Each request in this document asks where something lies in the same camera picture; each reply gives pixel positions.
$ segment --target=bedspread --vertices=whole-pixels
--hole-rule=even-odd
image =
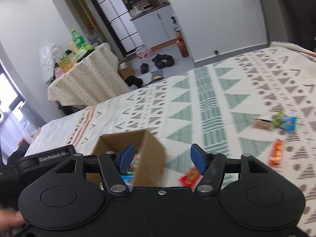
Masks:
[[[177,186],[192,166],[192,143],[229,158],[250,153],[268,163],[274,140],[282,139],[279,173],[304,193],[299,227],[316,236],[316,90],[315,78],[304,70],[315,66],[274,46],[197,68],[87,108],[64,145],[87,155],[101,134],[148,128],[166,148],[162,184]],[[295,132],[252,127],[253,118],[271,120],[280,110],[297,116]],[[226,175],[223,185],[237,177]]]

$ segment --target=green soda bottle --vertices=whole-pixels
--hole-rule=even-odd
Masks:
[[[80,49],[81,47],[85,47],[87,45],[83,39],[83,36],[78,34],[75,29],[73,29],[71,33],[72,33],[72,41],[74,42],[74,44],[77,46],[78,49]]]

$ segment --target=kitchen counter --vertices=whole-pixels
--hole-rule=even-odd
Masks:
[[[163,5],[160,5],[160,6],[156,7],[156,8],[153,8],[153,9],[151,9],[151,10],[149,10],[149,11],[142,12],[141,14],[138,14],[137,16],[135,16],[134,18],[132,18],[131,21],[136,20],[136,19],[140,18],[141,16],[144,16],[144,15],[146,15],[146,14],[148,14],[148,13],[151,13],[151,12],[153,12],[153,11],[155,11],[155,10],[158,10],[158,9],[160,9],[160,8],[163,8],[163,7],[166,7],[166,6],[168,6],[168,5],[170,5],[170,3],[165,3],[165,4],[163,4]]]

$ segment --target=metal screw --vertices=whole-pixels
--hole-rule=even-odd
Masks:
[[[158,191],[158,194],[159,194],[159,195],[166,195],[166,194],[167,194],[167,192],[166,192],[166,191],[164,191],[164,190],[160,190],[160,191]]]
[[[123,192],[125,190],[126,190],[126,186],[122,184],[115,184],[111,187],[111,191],[114,191],[114,192]]]
[[[210,192],[213,191],[213,187],[208,184],[202,184],[198,186],[197,190],[200,192]]]

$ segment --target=orange snack package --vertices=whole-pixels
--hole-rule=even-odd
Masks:
[[[184,186],[190,186],[192,188],[200,176],[201,175],[198,172],[198,170],[196,169],[196,167],[192,167],[186,175],[179,178],[179,181]]]
[[[269,166],[279,166],[281,163],[282,155],[283,155],[283,141],[280,139],[276,139],[272,154],[269,161]]]

